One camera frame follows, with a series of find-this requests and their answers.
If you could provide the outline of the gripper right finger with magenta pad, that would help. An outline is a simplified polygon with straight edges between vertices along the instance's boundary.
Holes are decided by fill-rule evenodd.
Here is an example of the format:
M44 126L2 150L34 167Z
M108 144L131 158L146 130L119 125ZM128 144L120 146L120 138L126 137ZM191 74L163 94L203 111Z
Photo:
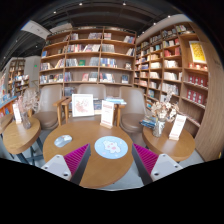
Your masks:
M132 155L144 185L148 185L182 169L167 154L157 155L137 144L132 145Z

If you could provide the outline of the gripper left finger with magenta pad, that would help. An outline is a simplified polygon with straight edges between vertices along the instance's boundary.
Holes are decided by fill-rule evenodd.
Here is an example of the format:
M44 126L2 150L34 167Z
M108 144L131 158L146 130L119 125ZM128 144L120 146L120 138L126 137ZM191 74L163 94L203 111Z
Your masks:
M54 156L42 169L79 185L90 155L90 145L86 144L65 156Z

